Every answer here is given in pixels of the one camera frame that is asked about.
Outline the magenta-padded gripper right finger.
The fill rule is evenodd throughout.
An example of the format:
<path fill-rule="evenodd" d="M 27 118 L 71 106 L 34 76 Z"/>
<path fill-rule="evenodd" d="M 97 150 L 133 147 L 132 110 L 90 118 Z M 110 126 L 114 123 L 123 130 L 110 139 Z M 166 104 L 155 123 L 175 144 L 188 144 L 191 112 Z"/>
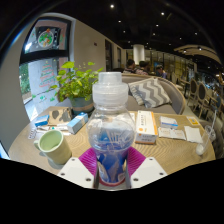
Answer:
<path fill-rule="evenodd" d="M 126 186 L 140 188 L 165 177 L 167 173 L 154 157 L 145 157 L 137 149 L 128 149 L 126 161 Z"/>

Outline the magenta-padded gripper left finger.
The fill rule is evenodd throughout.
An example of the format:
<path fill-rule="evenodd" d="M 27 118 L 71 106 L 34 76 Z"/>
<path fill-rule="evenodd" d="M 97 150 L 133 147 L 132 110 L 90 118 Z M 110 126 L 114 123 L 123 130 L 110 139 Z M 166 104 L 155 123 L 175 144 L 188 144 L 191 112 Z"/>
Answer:
<path fill-rule="evenodd" d="M 70 158 L 58 176 L 84 188 L 96 188 L 98 167 L 94 149 L 89 148 L 80 157 Z"/>

